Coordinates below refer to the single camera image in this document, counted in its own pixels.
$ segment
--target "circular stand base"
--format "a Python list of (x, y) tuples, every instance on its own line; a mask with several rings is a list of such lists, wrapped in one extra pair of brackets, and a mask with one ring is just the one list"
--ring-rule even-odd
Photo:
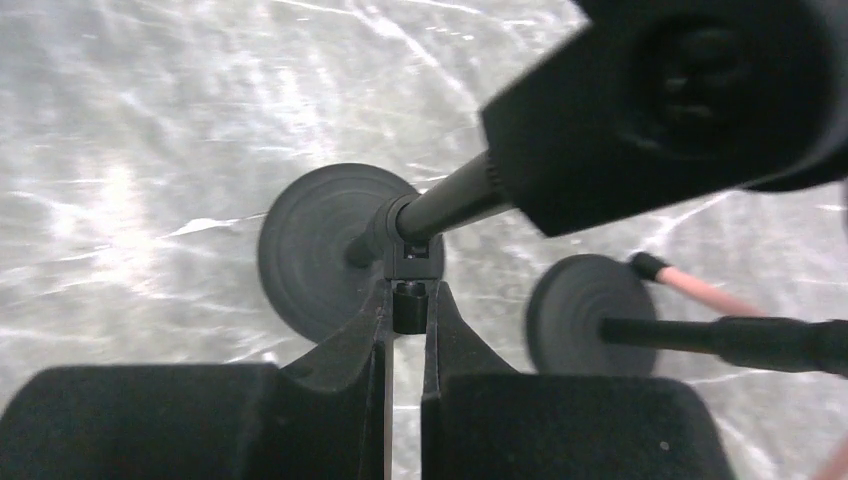
[(321, 342), (359, 312), (382, 270), (350, 266), (345, 249), (384, 202), (413, 193), (391, 172), (349, 163), (309, 172), (277, 198), (259, 236), (259, 277), (286, 324)]
[(629, 267), (601, 255), (576, 255), (554, 265), (527, 308), (527, 344), (539, 373), (650, 376), (656, 350), (601, 340), (601, 319), (611, 317), (657, 318)]

